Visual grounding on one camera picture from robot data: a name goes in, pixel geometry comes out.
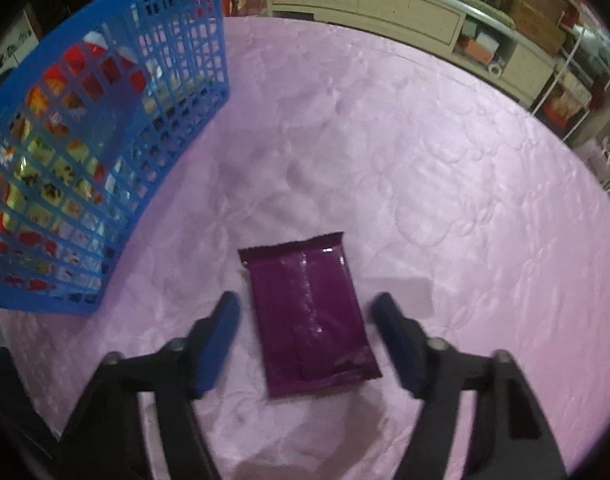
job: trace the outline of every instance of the cabinet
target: cabinet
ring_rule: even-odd
[[[552,75],[553,67],[517,44],[501,78],[532,99],[536,99]]]
[[[449,44],[459,23],[457,12],[426,0],[358,0],[358,13],[420,32]]]

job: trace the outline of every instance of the blue gripper pad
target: blue gripper pad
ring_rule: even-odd
[[[378,295],[370,309],[371,318],[396,368],[400,386],[414,397],[422,397],[429,383],[427,335],[416,320],[401,314],[389,292]]]
[[[214,387],[239,327],[239,320],[239,298],[235,293],[227,291],[221,296],[211,316],[199,319],[187,336],[194,369],[194,394],[197,398]]]

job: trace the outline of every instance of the bed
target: bed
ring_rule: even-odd
[[[226,20],[231,98],[169,174],[90,318],[0,311],[38,412],[63,428],[102,356],[158,349],[242,298],[217,387],[195,403],[223,478],[391,479],[419,401],[384,377],[267,400],[237,249],[344,231],[361,306],[389,290],[461,351],[514,354],[566,466],[610,421],[610,200],[545,126],[410,46],[321,23]],[[165,478],[150,398],[157,478]],[[446,478],[460,478],[464,395]]]

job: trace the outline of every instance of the screw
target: screw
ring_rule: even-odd
[[[438,351],[444,351],[447,350],[448,348],[450,348],[450,344],[443,339],[442,337],[431,337],[427,340],[427,345],[429,346],[429,348],[434,349],[434,350],[438,350]]]
[[[183,337],[175,337],[166,346],[172,352],[182,352],[187,346],[187,341]]]
[[[102,364],[104,365],[117,365],[118,362],[125,359],[125,356],[120,352],[109,352],[104,358],[102,358]]]
[[[496,350],[494,357],[498,360],[499,363],[508,364],[511,363],[514,358],[512,354],[507,350]]]

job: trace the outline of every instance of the purple package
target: purple package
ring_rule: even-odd
[[[270,397],[377,379],[342,233],[239,251]]]

